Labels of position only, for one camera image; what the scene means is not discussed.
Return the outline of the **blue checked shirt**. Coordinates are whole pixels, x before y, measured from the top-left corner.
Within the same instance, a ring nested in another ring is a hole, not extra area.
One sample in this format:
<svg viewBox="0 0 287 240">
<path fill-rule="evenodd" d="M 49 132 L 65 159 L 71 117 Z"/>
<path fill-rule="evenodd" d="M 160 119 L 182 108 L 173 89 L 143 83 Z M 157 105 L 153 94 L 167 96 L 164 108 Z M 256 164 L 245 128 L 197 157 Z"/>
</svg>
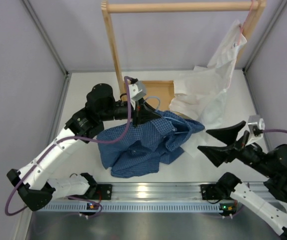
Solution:
<svg viewBox="0 0 287 240">
<path fill-rule="evenodd" d="M 184 119 L 171 111 L 158 111 L 161 117 L 147 123 L 130 126 L 118 142 L 125 125 L 101 132 L 97 139 L 100 159 L 105 169 L 116 178 L 140 177 L 157 173 L 160 164 L 171 164 L 184 150 L 182 145 L 193 135 L 205 129 L 196 120 Z"/>
</svg>

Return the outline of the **blue wire hanger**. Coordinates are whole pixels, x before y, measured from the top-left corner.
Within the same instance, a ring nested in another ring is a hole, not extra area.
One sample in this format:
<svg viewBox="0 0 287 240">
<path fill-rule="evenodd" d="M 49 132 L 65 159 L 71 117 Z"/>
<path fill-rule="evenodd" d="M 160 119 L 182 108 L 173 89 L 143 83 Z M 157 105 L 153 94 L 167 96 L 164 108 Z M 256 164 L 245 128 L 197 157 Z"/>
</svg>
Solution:
<svg viewBox="0 0 287 240">
<path fill-rule="evenodd" d="M 161 105 L 161 99 L 159 98 L 159 97 L 157 97 L 157 96 L 148 96 L 146 99 L 144 99 L 144 103 L 146 103 L 149 99 L 156 99 L 157 101 L 158 101 L 158 104 L 157 104 L 157 106 L 155 107 L 155 111 L 157 111 L 157 110 L 159 110 L 159 107 L 160 107 L 160 105 Z M 176 119 L 173 119 L 173 118 L 171 118 L 171 117 L 165 117 L 166 119 L 170 119 L 170 120 L 174 120 L 174 121 L 177 121 Z M 178 135 L 178 134 L 187 134 L 188 133 L 188 131 L 175 131 L 175 135 Z"/>
</svg>

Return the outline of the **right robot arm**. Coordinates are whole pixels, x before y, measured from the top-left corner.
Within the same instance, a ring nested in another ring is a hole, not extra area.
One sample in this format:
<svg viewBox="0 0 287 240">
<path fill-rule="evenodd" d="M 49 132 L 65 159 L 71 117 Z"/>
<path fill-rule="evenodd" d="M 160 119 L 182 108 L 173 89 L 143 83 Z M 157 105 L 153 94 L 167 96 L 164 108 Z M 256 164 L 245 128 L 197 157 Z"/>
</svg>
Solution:
<svg viewBox="0 0 287 240">
<path fill-rule="evenodd" d="M 264 133 L 264 120 L 250 116 L 248 121 L 217 129 L 207 134 L 224 146 L 199 146 L 198 149 L 216 166 L 237 159 L 267 178 L 263 184 L 268 192 L 284 207 L 281 211 L 248 188 L 233 173 L 226 172 L 215 183 L 203 185 L 203 200 L 235 200 L 265 221 L 282 240 L 287 240 L 287 144 L 265 153 L 256 143 Z"/>
</svg>

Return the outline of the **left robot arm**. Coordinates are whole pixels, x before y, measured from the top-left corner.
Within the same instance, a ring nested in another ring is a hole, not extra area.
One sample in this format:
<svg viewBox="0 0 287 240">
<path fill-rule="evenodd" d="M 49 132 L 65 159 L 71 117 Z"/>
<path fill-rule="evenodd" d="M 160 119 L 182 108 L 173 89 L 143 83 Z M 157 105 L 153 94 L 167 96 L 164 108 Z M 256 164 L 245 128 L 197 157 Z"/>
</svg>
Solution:
<svg viewBox="0 0 287 240">
<path fill-rule="evenodd" d="M 88 173 L 63 179 L 52 174 L 79 148 L 89 142 L 97 143 L 95 137 L 104 130 L 104 122 L 126 120 L 119 137 L 105 140 L 114 144 L 122 140 L 130 126 L 138 126 L 159 119 L 160 114 L 144 100 L 145 85 L 135 78 L 126 78 L 126 100 L 116 101 L 109 84 L 99 83 L 86 95 L 85 106 L 74 113 L 58 136 L 30 163 L 20 169 L 11 169 L 7 178 L 13 185 L 11 192 L 18 193 L 25 206 L 35 212 L 51 201 L 61 198 L 91 200 L 98 191 L 98 184 Z"/>
</svg>

